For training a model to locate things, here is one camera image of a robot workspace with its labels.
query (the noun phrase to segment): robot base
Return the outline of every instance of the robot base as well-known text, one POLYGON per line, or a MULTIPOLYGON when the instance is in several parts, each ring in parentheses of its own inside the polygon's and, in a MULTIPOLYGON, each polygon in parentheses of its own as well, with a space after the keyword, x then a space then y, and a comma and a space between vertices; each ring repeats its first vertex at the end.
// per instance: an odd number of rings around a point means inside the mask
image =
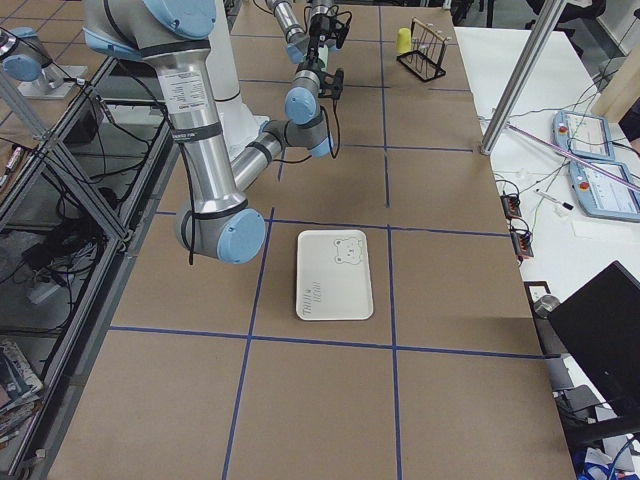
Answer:
MULTIPOLYGON (((78 65, 62 65, 62 68, 71 75, 72 78, 82 77, 88 70, 87 67, 78 65)), ((58 88, 45 93, 36 88, 33 83, 34 82, 22 82, 18 86, 18 90, 20 90, 23 96, 33 98, 34 100, 61 100, 69 95, 69 92, 75 86, 75 83, 65 82, 58 88)))

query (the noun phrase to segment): magazine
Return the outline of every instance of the magazine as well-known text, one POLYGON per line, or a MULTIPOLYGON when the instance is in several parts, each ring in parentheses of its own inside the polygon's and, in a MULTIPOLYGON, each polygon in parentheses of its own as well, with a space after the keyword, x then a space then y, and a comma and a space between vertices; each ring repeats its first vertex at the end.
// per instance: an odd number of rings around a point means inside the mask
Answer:
POLYGON ((18 345, 8 338, 0 339, 0 415, 35 400, 42 387, 18 345))

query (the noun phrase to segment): grid of blue tape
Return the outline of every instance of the grid of blue tape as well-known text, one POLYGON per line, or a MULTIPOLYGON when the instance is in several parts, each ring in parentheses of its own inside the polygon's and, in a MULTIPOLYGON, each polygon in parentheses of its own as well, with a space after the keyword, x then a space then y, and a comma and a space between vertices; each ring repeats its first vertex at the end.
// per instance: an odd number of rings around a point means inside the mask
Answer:
MULTIPOLYGON (((20 4, 18 8, 12 14, 15 14, 22 6, 27 3, 28 0, 24 0, 20 4)), ((44 25, 50 21, 55 14, 64 6, 62 4, 48 19, 45 20, 44 25)), ((350 87, 356 88, 378 88, 381 91, 381 101, 382 101, 382 120, 383 120, 383 145, 347 145, 345 146, 353 146, 353 147, 363 147, 363 148, 382 148, 384 149, 384 168, 385 168, 385 198, 387 206, 390 205, 390 197, 389 197, 389 171, 388 171, 388 156, 387 151, 389 149, 416 149, 416 150, 444 150, 444 151, 459 151, 459 152, 471 152, 470 149, 466 148, 443 148, 443 147, 402 147, 402 146, 390 146, 387 144, 387 131, 386 131, 386 99, 385 99, 385 85, 384 85, 384 67, 382 63, 383 57, 383 46, 385 43, 393 43, 391 41, 385 41, 382 37, 382 10, 380 7, 378 8, 378 23, 380 30, 380 40, 354 40, 359 42, 371 42, 378 43, 380 45, 380 75, 381 75, 381 85, 380 86, 371 86, 371 85, 347 85, 350 87)), ((71 44, 76 42, 77 37, 80 35, 79 32, 76 37, 69 42, 66 47, 62 50, 59 55, 64 54, 66 50, 71 46, 71 44)), ((235 35, 235 36, 248 36, 248 37, 266 37, 271 38, 269 35, 235 35)), ((266 83, 288 83, 288 82, 278 82, 278 81, 265 81, 259 79, 244 79, 244 82, 266 82, 266 83)), ((458 89, 446 89, 446 88, 431 88, 432 90, 439 91, 468 91, 468 90, 458 90, 458 89)), ((0 126, 4 123, 9 115, 5 117, 0 122, 0 126)), ((158 211, 159 215, 175 215, 175 212, 165 212, 158 211)), ((501 358, 514 358, 514 359, 533 359, 540 360, 543 359, 541 356, 537 355, 524 355, 524 354, 512 354, 512 353, 500 353, 500 352, 486 352, 486 351, 473 351, 473 350, 455 350, 455 349, 441 349, 441 348, 429 348, 429 347, 418 347, 418 346, 409 346, 409 345, 398 345, 397 344, 397 335, 396 335, 396 317, 395 317, 395 298, 394 298, 394 275, 393 275, 393 252, 392 252, 392 241, 393 241, 393 232, 394 231, 424 231, 431 233, 444 233, 444 234, 457 234, 457 235, 481 235, 481 236, 496 236, 496 237, 506 237, 505 234, 492 233, 492 232, 472 232, 472 231, 456 231, 456 230, 443 230, 443 229, 429 229, 429 228, 415 228, 415 227, 400 227, 400 226, 392 226, 392 225, 357 225, 357 224, 330 224, 330 223, 319 223, 319 222, 304 222, 297 220, 283 220, 275 218, 275 209, 271 209, 271 214, 268 219, 265 219, 267 222, 267 236, 265 240, 265 247, 262 254, 262 260, 260 264, 260 273, 258 276, 258 282, 256 286, 256 293, 254 297, 253 309, 251 314, 251 321, 249 325, 249 331, 245 334, 232 334, 232 333, 222 333, 222 332, 208 332, 208 331, 190 331, 190 330, 172 330, 172 329, 157 329, 157 328, 145 328, 145 327, 127 327, 127 326, 112 326, 111 330, 113 331, 130 331, 130 332, 141 332, 141 333, 158 333, 158 334, 172 334, 172 335, 195 335, 195 336, 205 336, 205 337, 217 337, 217 338, 232 338, 232 339, 240 339, 245 340, 245 350, 242 361, 242 368, 240 373, 240 378, 238 381, 238 387, 236 392, 236 400, 234 405, 234 411, 231 421, 231 427, 229 431, 227 450, 225 455, 224 467, 222 479, 225 480, 227 478, 229 472, 229 466, 231 462, 231 455, 233 451, 233 441, 236 431, 237 419, 240 413, 240 402, 242 398, 242 391, 244 388, 245 376, 249 364, 249 356, 251 350, 252 341, 261 341, 261 342, 280 342, 280 343, 298 343, 298 344, 311 344, 311 345, 325 345, 325 346, 337 346, 337 347, 350 347, 350 348, 368 348, 368 349, 379 349, 379 350, 389 350, 392 354, 392 362, 393 362, 393 388, 394 388, 394 418, 395 418, 395 434, 396 434, 396 469, 397 469, 397 479, 402 480, 402 442, 401 442, 401 432, 400 432, 400 405, 399 405, 399 378, 398 378, 398 356, 397 353, 399 351, 411 351, 411 352, 423 352, 423 353, 441 353, 441 354, 456 354, 456 355, 470 355, 470 356, 485 356, 485 357, 501 357, 501 358), (263 336, 263 335, 254 335, 254 326, 256 320, 256 312, 257 306, 260 299, 260 291, 262 288, 262 280, 265 269, 265 262, 269 249, 269 242, 271 239, 271 228, 274 223, 294 223, 294 224, 309 224, 309 225, 323 225, 323 226, 340 226, 340 227, 352 227, 352 228, 372 228, 372 229, 383 229, 387 232, 387 246, 388 246, 388 258, 389 258, 389 282, 390 282, 390 305, 391 305, 391 344, 373 344, 373 343, 360 343, 360 342, 341 342, 341 341, 329 341, 329 340, 316 340, 316 339, 301 339, 301 338, 287 338, 287 337, 272 337, 272 336, 263 336)))
MULTIPOLYGON (((40 25, 36 31, 40 31, 45 25, 47 25, 50 21, 55 21, 55 22, 59 22, 59 21, 77 21, 74 19, 57 19, 57 18, 53 18, 57 15, 57 13, 62 10, 62 8, 65 6, 65 2, 60 2, 60 6, 58 8, 55 9, 55 11, 49 15, 49 17, 42 19, 42 18, 30 18, 30 17, 20 17, 19 15, 16 16, 16 14, 19 12, 19 10, 24 7, 27 2, 29 0, 24 0, 19 6, 18 8, 16 8, 13 12, 11 12, 9 15, 7 15, 6 17, 4 17, 2 20, 0 20, 0 26, 2 26, 2 24, 8 20, 8 19, 15 19, 15 20, 44 20, 44 23, 42 25, 40 25)), ((59 57, 61 57, 62 55, 64 55, 64 53, 69 49, 69 47, 71 45, 73 45, 74 43, 77 43, 78 37, 80 37, 80 35, 82 34, 82 30, 80 30, 74 37, 73 39, 71 39, 70 42, 44 42, 44 43, 55 43, 55 44, 60 44, 60 45, 65 45, 65 47, 60 51, 60 53, 58 53, 58 55, 56 55, 56 58, 54 58, 54 60, 57 60, 59 57)), ((0 120, 0 127, 2 127, 2 125, 11 117, 11 115, 13 115, 13 112, 9 112, 7 115, 5 115, 5 117, 0 120)))

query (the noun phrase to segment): blue joint cap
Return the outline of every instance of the blue joint cap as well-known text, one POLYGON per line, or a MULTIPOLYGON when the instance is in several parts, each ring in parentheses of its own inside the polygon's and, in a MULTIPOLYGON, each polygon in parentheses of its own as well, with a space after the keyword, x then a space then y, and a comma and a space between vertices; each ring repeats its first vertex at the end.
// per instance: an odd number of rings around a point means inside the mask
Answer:
POLYGON ((216 21, 213 0, 143 0, 166 29, 188 40, 207 38, 216 21))
POLYGON ((40 62, 35 61, 27 55, 12 55, 2 62, 5 72, 12 78, 21 82, 33 82, 37 80, 42 72, 40 62))
POLYGON ((9 31, 18 38, 38 38, 38 34, 31 27, 16 27, 9 31))
POLYGON ((218 239, 218 259, 226 263, 247 263, 264 243, 264 218, 251 208, 236 213, 225 224, 218 239))
POLYGON ((287 55, 289 56, 291 63, 294 65, 298 65, 302 60, 304 60, 304 54, 292 43, 287 45, 287 55))
POLYGON ((327 137, 318 145, 309 150, 309 153, 313 157, 324 157, 325 155, 331 153, 331 145, 334 145, 333 137, 327 137))
POLYGON ((296 125, 309 123, 316 116, 318 103, 315 95, 303 87, 293 87, 284 100, 284 112, 296 125))
POLYGON ((109 57, 121 58, 123 60, 132 60, 134 62, 142 61, 140 52, 131 48, 124 43, 114 42, 110 38, 103 37, 87 28, 84 30, 84 41, 91 50, 107 55, 109 57))

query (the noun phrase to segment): yellow object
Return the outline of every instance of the yellow object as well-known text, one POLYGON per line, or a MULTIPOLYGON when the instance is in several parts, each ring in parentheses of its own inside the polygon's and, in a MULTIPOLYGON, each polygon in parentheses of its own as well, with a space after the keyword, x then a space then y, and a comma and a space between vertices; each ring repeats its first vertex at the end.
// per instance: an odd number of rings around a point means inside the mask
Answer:
POLYGON ((407 53, 411 50, 411 30, 408 28, 401 28, 398 30, 398 36, 396 37, 396 52, 398 55, 407 53))

